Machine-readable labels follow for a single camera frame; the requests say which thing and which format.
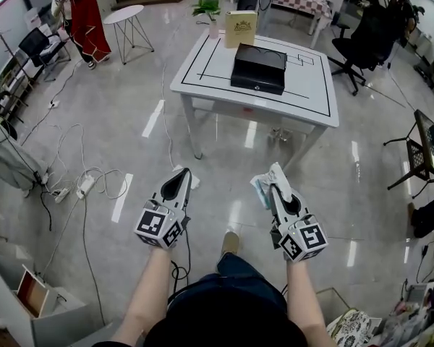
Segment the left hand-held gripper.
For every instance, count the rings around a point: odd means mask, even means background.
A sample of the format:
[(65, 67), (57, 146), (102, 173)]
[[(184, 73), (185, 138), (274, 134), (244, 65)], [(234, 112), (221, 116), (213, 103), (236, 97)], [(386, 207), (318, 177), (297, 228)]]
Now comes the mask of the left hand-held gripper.
[(135, 224), (134, 233), (143, 243), (162, 249), (175, 245), (190, 221), (186, 208), (191, 184), (191, 170), (181, 168), (157, 187)]

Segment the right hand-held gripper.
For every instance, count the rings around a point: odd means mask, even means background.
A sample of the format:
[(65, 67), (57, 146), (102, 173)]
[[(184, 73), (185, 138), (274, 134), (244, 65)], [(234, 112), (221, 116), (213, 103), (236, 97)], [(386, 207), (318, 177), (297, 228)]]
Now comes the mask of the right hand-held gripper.
[(295, 189), (287, 202), (280, 189), (271, 184), (268, 199), (273, 216), (270, 231), (274, 249), (284, 253), (285, 260), (300, 262), (320, 254), (328, 246), (328, 237), (304, 197)]

